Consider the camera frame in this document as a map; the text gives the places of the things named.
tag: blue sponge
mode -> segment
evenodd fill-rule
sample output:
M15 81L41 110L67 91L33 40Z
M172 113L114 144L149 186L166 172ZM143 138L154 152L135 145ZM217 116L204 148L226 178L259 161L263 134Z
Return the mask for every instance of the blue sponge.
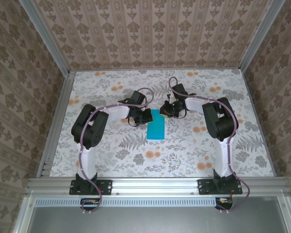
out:
M165 138L165 117L160 115L159 109L151 109L153 121L147 125L147 139L162 140Z

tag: white floral surface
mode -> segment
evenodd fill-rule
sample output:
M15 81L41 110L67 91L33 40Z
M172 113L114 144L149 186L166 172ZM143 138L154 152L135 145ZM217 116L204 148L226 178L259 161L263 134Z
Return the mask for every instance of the white floral surface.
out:
M71 127L82 107L115 104L134 90L155 93L149 105L159 109L168 79L178 78L188 93L214 99L227 97L239 121L233 144L233 168L240 176L273 176L242 74L237 69L77 72L57 146L51 176L73 177L78 170L77 145ZM106 126L97 146L100 177L207 177L213 175L214 143L203 115L188 112L184 119L165 119L165 139L147 140L147 126L131 127L126 120Z

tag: patterned wallpaper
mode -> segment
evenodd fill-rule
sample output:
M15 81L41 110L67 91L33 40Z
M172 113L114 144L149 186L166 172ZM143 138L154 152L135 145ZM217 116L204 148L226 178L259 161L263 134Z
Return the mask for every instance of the patterned wallpaper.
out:
M286 176L291 187L291 0L284 3L245 76L277 174Z
M70 69L237 67L270 0L33 0Z
M36 176L63 77L18 0L0 0L0 233Z

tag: purple cable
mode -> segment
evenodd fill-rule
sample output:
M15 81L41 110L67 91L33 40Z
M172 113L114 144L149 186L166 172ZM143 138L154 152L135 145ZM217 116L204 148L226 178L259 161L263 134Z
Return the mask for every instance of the purple cable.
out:
M93 116L100 110L103 110L103 109L107 109L107 108L112 108L112 107L117 107L117 106L135 106L135 107L146 107L149 103L151 103L154 99L154 93L153 91L150 89L150 88L147 88L147 87L142 87L140 89L138 89L138 91L140 90L149 90L152 94L152 99L144 104L125 104L125 103L118 103L118 104L112 104L112 105L109 105L109 106L106 106L106 107L101 107L101 108L97 108L95 111L92 112L92 114L88 117L85 125L84 125L84 128L82 130L82 133L81 133L81 137L80 137L80 144L81 144L81 149L80 149L80 153L79 153L79 164L80 164L80 169L81 169L81 172L84 176L84 178L89 182L91 183L95 189L97 190L98 194L99 194L99 202L97 204L97 206L91 210L91 211L87 211L87 212L93 212L93 211L96 211L98 209L98 207L100 206L101 202L102 202L102 194L101 194L101 191L99 190L99 188L97 187L97 185L92 182L85 174L85 172L83 171L83 164L82 164L82 153L83 153L83 137L84 137L84 133L85 133L85 129L86 127L88 126L89 122L91 121L91 119L93 118ZM82 203L82 206L81 206L81 209L86 212L86 210L84 210L84 203L86 203L87 200L85 200L83 203Z
M172 86L171 86L171 84L170 84L170 82L171 82L171 80L172 79L175 79L176 80L176 84L178 84L178 79L176 78L176 77L171 77L170 79L169 79L169 81L168 81L168 85L169 85L169 88L174 92L174 93L176 93L177 95L180 95L180 96L185 96L185 97L195 97L195 98L198 98L198 99L201 99L201 100L208 100L208 101L213 101L213 102L216 102L216 103L218 103L218 104L220 104L221 106L223 106L229 113L230 113L230 115L232 116L232 119L233 119L233 122L234 122L234 130L233 130L233 132L232 132L232 134L231 134L231 136L228 138L228 140L227 140L227 161L228 161L228 168L229 168L229 170L231 171L231 173L233 174L233 176L237 179L237 180L239 180L240 182L242 182L246 187L247 187L247 189L248 189L248 192L247 192L247 195L246 195L246 197L242 200L242 202L240 203L240 204L238 204L237 206L235 206L235 207L233 207L233 208L231 208L231 209L229 209L229 210L227 210L227 209L225 209L224 207L222 207L221 205L218 205L220 208L222 208L222 210L224 210L224 211L226 211L226 212L229 212L229 211L233 211L233 210L236 210L236 209L238 209L240 206L242 206L245 202L246 202L246 200L248 199L248 197L249 197L249 195L250 195L250 188L249 188L249 186L241 179L241 178L239 178L237 175L236 175L236 173L233 171L233 169L232 169L232 167L231 167L231 157L230 157L230 141L231 141L231 139L232 139L232 137L235 135L235 133L236 133L236 129L237 129L237 122L236 122L236 118L235 118L235 116L234 116L234 113L232 112L232 110L230 110L230 108L228 108L224 103L222 103L221 101L218 101L218 100L215 100L215 99L210 99L210 98L206 98L206 97L202 97L202 96L197 96L197 95L184 95L184 94L181 94L181 93L179 93L179 92L177 92L177 91L175 91L173 88L172 88Z

